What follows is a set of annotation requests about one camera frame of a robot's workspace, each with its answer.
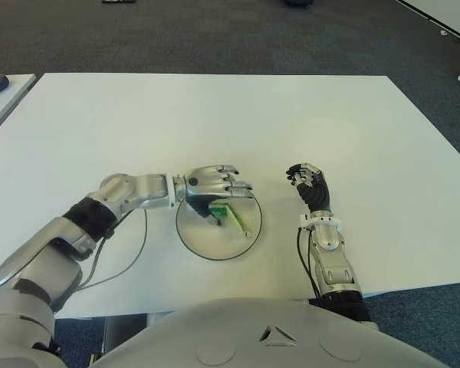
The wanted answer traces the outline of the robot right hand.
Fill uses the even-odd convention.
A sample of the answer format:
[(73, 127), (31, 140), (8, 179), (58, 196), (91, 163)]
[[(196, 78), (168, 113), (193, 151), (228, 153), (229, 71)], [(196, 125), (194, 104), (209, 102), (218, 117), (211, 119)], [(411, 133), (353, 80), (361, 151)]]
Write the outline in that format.
[(330, 211), (330, 193), (320, 169), (310, 163), (300, 163), (291, 166), (286, 175), (310, 212)]

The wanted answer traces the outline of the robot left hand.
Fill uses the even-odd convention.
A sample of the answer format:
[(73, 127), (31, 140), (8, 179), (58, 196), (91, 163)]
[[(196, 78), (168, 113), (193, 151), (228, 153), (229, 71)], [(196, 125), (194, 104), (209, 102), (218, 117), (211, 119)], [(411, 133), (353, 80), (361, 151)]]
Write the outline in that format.
[(211, 225), (221, 221), (210, 211), (209, 205), (221, 199), (253, 199), (252, 184), (238, 178), (232, 165), (214, 165), (191, 169), (173, 178), (176, 200), (185, 201), (200, 217)]

